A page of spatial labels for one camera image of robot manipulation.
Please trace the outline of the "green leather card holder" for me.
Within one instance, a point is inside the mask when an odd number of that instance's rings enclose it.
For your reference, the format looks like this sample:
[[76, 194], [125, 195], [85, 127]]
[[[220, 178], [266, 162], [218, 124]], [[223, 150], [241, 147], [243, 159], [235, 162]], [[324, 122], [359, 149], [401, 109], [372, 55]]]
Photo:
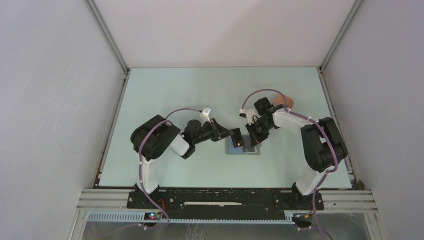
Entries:
[[248, 134], [242, 135], [242, 145], [234, 145], [233, 138], [230, 136], [227, 140], [227, 147], [225, 153], [228, 155], [259, 155], [260, 144], [256, 146], [251, 145], [251, 137]]

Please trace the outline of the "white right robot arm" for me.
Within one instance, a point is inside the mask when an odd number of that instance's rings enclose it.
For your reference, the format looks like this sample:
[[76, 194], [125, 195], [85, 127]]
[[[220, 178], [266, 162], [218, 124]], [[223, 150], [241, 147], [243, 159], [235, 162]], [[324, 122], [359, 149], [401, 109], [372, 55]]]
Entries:
[[310, 195], [348, 155], [346, 144], [331, 117], [314, 120], [283, 104], [272, 105], [267, 97], [257, 100], [253, 109], [241, 108], [239, 115], [247, 119], [245, 127], [253, 147], [266, 140], [272, 129], [283, 128], [300, 135], [307, 166], [294, 184], [297, 191], [290, 196], [291, 204], [297, 209], [310, 204]]

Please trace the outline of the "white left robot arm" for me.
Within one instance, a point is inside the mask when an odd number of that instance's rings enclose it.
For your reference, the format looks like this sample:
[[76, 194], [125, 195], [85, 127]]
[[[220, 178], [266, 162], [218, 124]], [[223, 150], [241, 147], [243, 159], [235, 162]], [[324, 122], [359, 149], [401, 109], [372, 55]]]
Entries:
[[228, 129], [214, 118], [201, 122], [191, 119], [184, 130], [170, 120], [157, 114], [136, 128], [130, 142], [139, 156], [137, 187], [143, 190], [138, 201], [145, 208], [153, 208], [158, 202], [158, 194], [154, 192], [159, 186], [157, 164], [163, 153], [170, 149], [177, 156], [187, 159], [196, 150], [196, 145], [206, 142], [218, 142], [235, 135], [235, 129]]

